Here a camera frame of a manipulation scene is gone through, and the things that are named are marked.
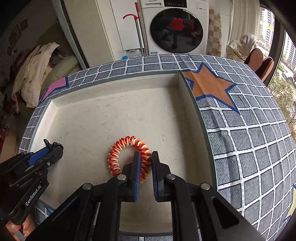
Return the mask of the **left hand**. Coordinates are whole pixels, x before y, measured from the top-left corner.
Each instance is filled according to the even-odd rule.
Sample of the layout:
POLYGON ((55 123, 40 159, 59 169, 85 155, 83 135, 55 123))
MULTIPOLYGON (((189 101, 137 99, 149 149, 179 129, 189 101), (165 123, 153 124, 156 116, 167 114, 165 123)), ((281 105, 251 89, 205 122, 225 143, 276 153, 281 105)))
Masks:
POLYGON ((15 232, 20 231, 24 237, 27 237, 36 229, 36 224, 33 221, 32 216, 29 214, 21 225, 15 225, 11 221, 7 221, 6 228, 14 240, 20 241, 20 239, 15 235, 15 232))

